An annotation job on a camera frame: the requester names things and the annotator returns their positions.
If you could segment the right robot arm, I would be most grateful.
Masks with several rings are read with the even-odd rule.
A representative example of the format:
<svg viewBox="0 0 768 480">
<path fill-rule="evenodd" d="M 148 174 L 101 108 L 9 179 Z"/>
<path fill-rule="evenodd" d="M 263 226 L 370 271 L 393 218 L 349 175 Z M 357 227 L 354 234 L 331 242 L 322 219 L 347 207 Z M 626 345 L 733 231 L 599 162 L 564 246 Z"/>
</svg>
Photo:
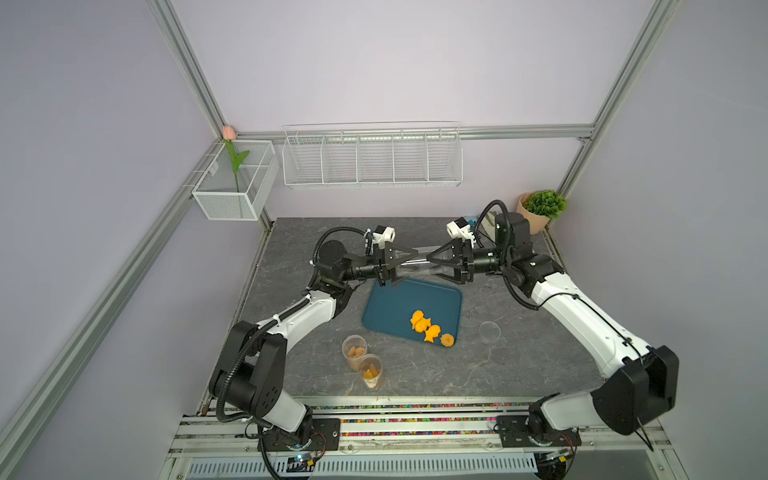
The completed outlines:
<svg viewBox="0 0 768 480">
<path fill-rule="evenodd" d="M 653 347 L 597 306 L 553 258 L 535 251 L 530 225 L 519 213 L 498 208 L 492 245 L 479 240 L 478 226 L 459 218 L 446 227 L 451 239 L 427 260 L 451 269 L 449 280 L 464 284 L 477 274 L 498 275 L 515 301 L 545 310 L 593 357 L 603 383 L 591 391 L 551 394 L 531 404 L 525 427 L 536 443 L 566 430 L 604 426 L 621 435 L 642 431 L 676 405 L 680 361 L 667 346 Z"/>
</svg>

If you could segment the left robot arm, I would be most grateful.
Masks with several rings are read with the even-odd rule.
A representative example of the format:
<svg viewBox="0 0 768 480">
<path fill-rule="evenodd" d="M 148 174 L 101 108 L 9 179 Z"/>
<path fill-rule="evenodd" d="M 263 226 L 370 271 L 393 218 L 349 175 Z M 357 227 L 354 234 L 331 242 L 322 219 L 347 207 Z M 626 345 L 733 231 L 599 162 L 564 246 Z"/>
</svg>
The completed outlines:
<svg viewBox="0 0 768 480">
<path fill-rule="evenodd" d="M 394 238 L 391 227 L 327 230 L 314 245 L 312 275 L 300 298 L 265 320 L 231 327 L 208 384 L 218 422 L 248 420 L 308 441 L 312 413 L 284 389 L 287 354 L 344 311 L 353 282 L 373 279 L 384 286 L 399 280 L 398 267 L 419 251 Z"/>
</svg>

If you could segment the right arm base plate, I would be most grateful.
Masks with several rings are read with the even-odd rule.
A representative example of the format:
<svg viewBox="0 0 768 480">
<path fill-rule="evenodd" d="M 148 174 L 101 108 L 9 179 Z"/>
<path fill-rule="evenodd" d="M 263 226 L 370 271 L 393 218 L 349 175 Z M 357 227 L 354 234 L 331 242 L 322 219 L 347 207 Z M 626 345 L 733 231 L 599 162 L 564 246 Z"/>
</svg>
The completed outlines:
<svg viewBox="0 0 768 480">
<path fill-rule="evenodd" d="M 576 448 L 582 445 L 580 434 L 574 429 L 553 430 L 528 414 L 499 415 L 493 426 L 504 448 Z"/>
</svg>

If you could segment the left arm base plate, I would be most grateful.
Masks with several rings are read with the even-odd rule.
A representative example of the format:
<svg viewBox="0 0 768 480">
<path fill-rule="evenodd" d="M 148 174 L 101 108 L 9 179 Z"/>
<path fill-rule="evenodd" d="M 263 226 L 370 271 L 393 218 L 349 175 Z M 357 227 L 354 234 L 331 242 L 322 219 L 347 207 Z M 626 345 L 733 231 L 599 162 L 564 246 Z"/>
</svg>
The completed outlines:
<svg viewBox="0 0 768 480">
<path fill-rule="evenodd" d="M 341 439 L 341 419 L 312 418 L 304 421 L 296 432 L 273 427 L 262 433 L 268 452 L 336 451 Z"/>
</svg>

